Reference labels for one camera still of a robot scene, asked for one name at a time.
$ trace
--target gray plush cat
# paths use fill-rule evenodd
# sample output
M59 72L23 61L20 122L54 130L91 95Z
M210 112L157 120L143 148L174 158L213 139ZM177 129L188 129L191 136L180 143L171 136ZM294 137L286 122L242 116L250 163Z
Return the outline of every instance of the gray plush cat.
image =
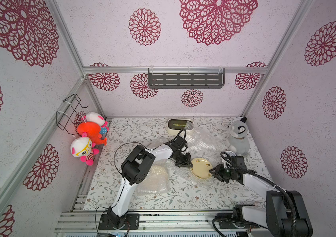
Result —
M248 142L246 125L247 118L237 120L227 126L227 137L225 145L237 155L250 157L250 143Z

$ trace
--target floral tablecloth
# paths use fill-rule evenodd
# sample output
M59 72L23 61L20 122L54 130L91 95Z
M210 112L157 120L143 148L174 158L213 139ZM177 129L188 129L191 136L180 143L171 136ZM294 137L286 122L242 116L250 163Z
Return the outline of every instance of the floral tablecloth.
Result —
M191 118L197 126L225 140L227 126L237 118ZM114 118L107 134L107 145L103 148L95 170L91 187L85 201L84 210L95 210L97 206L110 206L116 197L121 175L114 167L115 150L127 142L147 142L157 138L171 137L166 130L168 118ZM257 171L270 179L267 168L251 134L249 159L245 159L247 168ZM124 159L137 144L124 145L115 158L120 168ZM211 177L207 185L200 185L190 175L189 169L168 169L169 192L131 199L129 209L231 209L236 204L253 204L265 207L265 200L240 183L223 183Z

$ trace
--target plush toy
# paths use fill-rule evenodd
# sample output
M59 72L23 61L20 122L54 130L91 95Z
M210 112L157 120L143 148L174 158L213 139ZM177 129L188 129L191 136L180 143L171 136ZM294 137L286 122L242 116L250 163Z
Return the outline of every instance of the plush toy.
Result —
M92 148L94 146L94 142L87 136L83 136L72 142L70 151L72 156L80 157L81 161L85 162L87 165L93 165L94 155L99 153L99 149Z
M104 118L96 112L90 112L81 119L88 122L95 122L96 124L98 124L101 127L99 134L103 135L109 130L109 128L107 127L108 122L105 121Z
M250 157L250 143L247 138L248 128L246 125L247 118L237 120L227 126L227 137L225 145L229 150L237 155Z
M103 140L102 135L99 134L101 131L101 127L96 124L95 122L82 122L77 126L77 132L82 136L82 137L89 137L90 140L95 142L96 144L107 144L107 139L104 138Z

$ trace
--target aluminum frame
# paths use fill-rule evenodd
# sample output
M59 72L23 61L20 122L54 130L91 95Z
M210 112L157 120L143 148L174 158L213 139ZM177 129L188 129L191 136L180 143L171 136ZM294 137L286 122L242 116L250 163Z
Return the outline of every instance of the aluminum frame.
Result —
M76 94L84 86L85 78L80 78L74 85L73 89L69 92L69 95ZM69 108L70 105L68 103L62 102L57 111L66 112ZM60 120L62 116L63 114L60 113L57 119ZM37 137L30 149L28 149L26 155L23 157L23 159L17 165L11 176L7 179L3 187L0 189L0 217L5 212L5 209L7 208L9 201L15 194L16 189L19 185L22 184L28 172L31 170L32 166L39 158L48 140L56 130L56 126L56 115L55 113L53 113L46 127L42 130L41 134Z
M275 71L276 67L278 66L280 60L284 56L286 49L289 47L292 39L294 38L298 28L300 27L301 23L303 22L306 14L310 10L311 5L313 4L314 0L301 0L300 4L298 5L296 12L294 13L291 21L289 22L289 26L287 27L283 37L279 45L277 46L271 60L268 63L268 71L264 74L260 80L257 82L257 85L248 100L246 106L243 109L242 117L247 117L249 112L251 111L252 107L255 105L256 100L260 97L262 90L264 89L265 85L268 83L272 73Z
M60 31L60 36L63 38L63 41L66 44L66 47L68 49L68 52L78 70L80 73L81 77L86 78L88 81L88 86L89 86L89 91L91 97L94 99L94 104L97 107L97 110L100 114L102 114L106 118L106 114L104 113L104 110L99 103L98 97L94 92L93 85L90 83L89 78L87 77L86 73L83 70L83 64L82 60L80 58L80 55L77 52L77 49L73 43L72 37L70 36L70 33L68 31L68 28L65 24L64 19L62 18L61 12L59 7L57 6L57 3L55 0L45 0L45 3L56 23L57 29Z
M96 224L104 210L98 210L95 223L95 211L63 212L54 232L56 234L69 232L97 232ZM212 220L218 213L230 213L232 210L142 210L129 211L140 215L139 229L132 232L176 232L176 231L214 231ZM221 231L245 231L249 229L220 229ZM123 230L98 230L99 233L118 233Z
M267 67L83 67L85 73L266 73Z
M69 31L66 27L66 24L61 16L61 13L59 11L59 8L54 0L46 0L47 7L49 8L52 17L55 20L55 23L57 25L57 28L60 31L60 35L63 38L63 40L66 43L66 46L68 48L68 51L73 59L73 62L75 63L76 68L80 72L81 78L78 80L78 82L75 84L69 95L76 93L79 91L79 89L82 87L84 82L88 82L89 85L89 91L94 99L94 102L96 106L98 107L98 111L101 112L104 115L104 110L102 109L101 105L99 104L99 100L94 92L94 89L89 83L89 80L87 78L87 73L109 73L109 72L116 72L116 73L147 73L148 67L84 67L82 65L82 61L80 59L80 56L75 48L75 45L73 43L73 40L69 34ZM298 30L301 22L303 21L306 13L308 12L309 8L311 7L313 3L313 0L302 0L294 14L294 17L292 18L287 30L285 31L284 36L282 37L272 59L268 63L267 68L248 68L248 67L226 67L225 73L265 73L264 77L261 78L254 89L254 92L252 96L250 97L248 103L246 104L244 110L243 110L243 116L248 115L248 113L251 111L251 108L256 102L256 99L261 94L262 89L264 88L264 85L268 82L271 74L277 67L280 59L284 55L284 51L289 46L290 41L293 39L296 31ZM161 68L153 68L154 72L159 73L217 73L219 72L219 68L209 68L209 67L202 67L202 68L195 68L195 67L161 67ZM69 108L69 105L67 103L62 103L60 107L58 108L59 111L66 111ZM32 146L29 149L29 152L24 156L20 164L17 166L15 171L11 174L5 185L0 189L0 216L4 212L5 208L8 205L8 201L13 196L14 192L16 191L18 185L22 183L22 180L25 178L29 170L32 168L32 165L36 162L39 154L41 153L42 149L45 147L47 141L50 139L51 135L55 131L56 124L55 124L55 116L53 115L51 119L49 120L47 126L43 129L42 133L38 136L36 141L32 144ZM148 231L151 231L151 228L155 226L156 231L160 232L169 232L174 230L181 230L181 231L193 231L193 228L189 228L190 226L195 225L196 230L202 230L202 231L213 231L213 228L208 220L199 221L199 219L204 218L205 213L198 213L196 215L193 215L193 211L179 211L174 212L175 214L182 213L182 216L184 216L185 220L183 222L178 222L177 215L171 215L174 219L172 220L161 220L162 222L154 223L153 221L156 220L156 215L163 215L163 212L157 212L157 211L147 211L149 216L151 215L151 220L146 220L146 223L153 223L152 225L147 225ZM222 210L213 211L213 213L210 213L211 211L208 211L208 218L215 217L216 213L222 212ZM146 212L138 211L136 213L143 213L143 215L146 214ZM86 216L87 218L94 218L93 212L68 212L68 213L62 213L62 216L66 217L67 219L65 221L59 221L57 224L58 226L61 226L59 228L59 232L63 230L64 228L68 228L69 226L74 226L74 229L76 232L77 229L83 230L84 227L86 229L95 230L94 228L95 224L94 221L91 220L90 222L87 222L86 224L83 223L82 217ZM162 229L162 226L168 226L167 229Z

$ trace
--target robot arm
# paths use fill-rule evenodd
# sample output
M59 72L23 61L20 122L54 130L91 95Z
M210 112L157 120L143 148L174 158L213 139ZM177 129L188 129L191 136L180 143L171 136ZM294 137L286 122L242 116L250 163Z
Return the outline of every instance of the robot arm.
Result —
M182 131L185 132L184 138L180 137ZM154 149L146 149L142 145L137 145L128 155L121 166L122 181L118 195L107 210L108 220L112 222L116 229L123 226L131 197L137 185L146 178L154 162L174 159L177 167L193 167L190 154L182 154L187 148L185 136L186 130L181 130L174 139L163 145Z
M233 208L233 217L229 219L230 222L244 222L247 225L256 223L269 229L275 237L312 236L313 228L299 192L284 190L270 180L257 175L255 171L248 170L242 156L230 157L222 152L221 157L222 164L209 170L215 178L226 183L230 179L236 180L267 201L267 209L252 205L236 205Z

